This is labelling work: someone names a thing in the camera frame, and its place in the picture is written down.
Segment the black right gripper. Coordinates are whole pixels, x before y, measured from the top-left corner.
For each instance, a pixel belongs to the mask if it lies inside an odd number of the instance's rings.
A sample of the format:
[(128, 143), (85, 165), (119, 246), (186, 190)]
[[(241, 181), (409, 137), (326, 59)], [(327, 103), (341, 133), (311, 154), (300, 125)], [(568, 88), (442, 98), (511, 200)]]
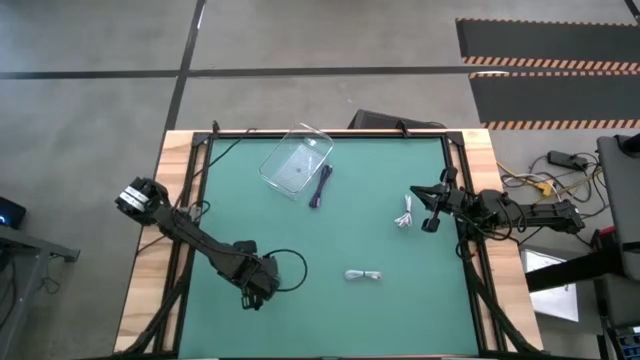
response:
[(446, 214), (465, 216), (469, 219), (480, 218), (483, 214), (480, 196), (466, 190), (449, 189), (446, 191), (445, 185), (437, 184), (434, 186), (412, 185), (410, 191), (422, 202), (425, 202), (425, 209), (430, 212), (421, 225), (421, 229), (427, 233), (435, 233), (438, 230), (441, 209)]

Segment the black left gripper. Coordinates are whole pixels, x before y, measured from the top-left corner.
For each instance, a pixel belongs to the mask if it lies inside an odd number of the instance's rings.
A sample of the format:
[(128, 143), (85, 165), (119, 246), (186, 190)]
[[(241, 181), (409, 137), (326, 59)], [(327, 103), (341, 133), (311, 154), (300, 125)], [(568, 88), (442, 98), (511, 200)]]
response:
[(279, 268), (274, 257), (245, 257), (233, 276), (234, 284), (241, 290), (242, 308), (259, 310), (279, 289)]

